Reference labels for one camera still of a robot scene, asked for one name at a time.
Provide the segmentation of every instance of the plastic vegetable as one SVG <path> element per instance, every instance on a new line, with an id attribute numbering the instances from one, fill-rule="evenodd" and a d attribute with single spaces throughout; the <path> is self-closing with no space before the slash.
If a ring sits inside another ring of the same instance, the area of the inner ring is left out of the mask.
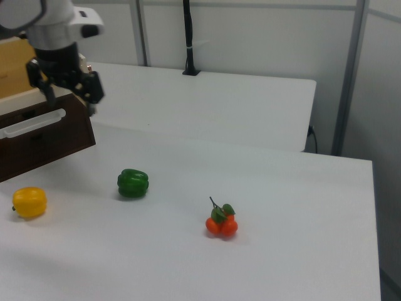
<path id="1" fill-rule="evenodd" d="M 47 205 L 46 194 L 38 187 L 17 190 L 13 196 L 13 210 L 23 218 L 32 218 L 44 213 Z"/>
<path id="2" fill-rule="evenodd" d="M 139 198 L 149 187 L 148 175 L 135 169 L 124 169 L 118 176 L 118 192 L 128 198 Z"/>
<path id="3" fill-rule="evenodd" d="M 238 224 L 234 220 L 235 211 L 230 204 L 219 207 L 210 197 L 213 210 L 211 217 L 206 220 L 206 228 L 209 232 L 218 235 L 232 236 L 238 230 Z"/>

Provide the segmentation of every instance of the green leaf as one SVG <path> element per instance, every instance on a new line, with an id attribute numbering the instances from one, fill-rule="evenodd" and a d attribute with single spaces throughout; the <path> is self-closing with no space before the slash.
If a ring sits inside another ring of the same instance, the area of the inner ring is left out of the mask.
<path id="1" fill-rule="evenodd" d="M 211 213 L 211 218 L 217 223 L 221 223 L 227 219 L 227 216 L 221 211 L 221 208 L 214 208 Z"/>
<path id="2" fill-rule="evenodd" d="M 230 204 L 224 204 L 223 210 L 228 215 L 234 215 L 236 213 Z"/>

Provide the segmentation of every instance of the tomato stem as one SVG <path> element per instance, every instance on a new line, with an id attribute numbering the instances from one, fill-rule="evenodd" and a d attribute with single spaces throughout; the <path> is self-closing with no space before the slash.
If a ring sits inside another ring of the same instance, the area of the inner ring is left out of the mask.
<path id="1" fill-rule="evenodd" d="M 211 196 L 209 196 L 209 198 L 211 199 L 211 201 L 213 203 L 213 208 L 220 208 L 220 207 L 218 207 L 218 205 L 216 205 L 216 203 L 213 201 Z"/>

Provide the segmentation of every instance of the yellow bell pepper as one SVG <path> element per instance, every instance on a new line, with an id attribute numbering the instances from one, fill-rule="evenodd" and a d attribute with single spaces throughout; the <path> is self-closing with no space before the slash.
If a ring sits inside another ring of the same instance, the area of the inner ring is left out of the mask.
<path id="1" fill-rule="evenodd" d="M 13 210 L 23 218 L 32 218 L 44 213 L 47 205 L 43 189 L 26 187 L 17 190 L 13 196 Z"/>

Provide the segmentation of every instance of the toy pepper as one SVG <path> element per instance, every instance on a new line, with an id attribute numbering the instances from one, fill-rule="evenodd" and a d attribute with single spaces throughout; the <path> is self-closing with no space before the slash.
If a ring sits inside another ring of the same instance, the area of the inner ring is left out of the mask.
<path id="1" fill-rule="evenodd" d="M 148 175 L 135 169 L 124 169 L 118 176 L 118 192 L 128 198 L 139 198 L 149 187 Z"/>
<path id="2" fill-rule="evenodd" d="M 13 196 L 13 210 L 23 218 L 32 218 L 44 213 L 47 205 L 43 189 L 26 187 L 17 190 Z"/>

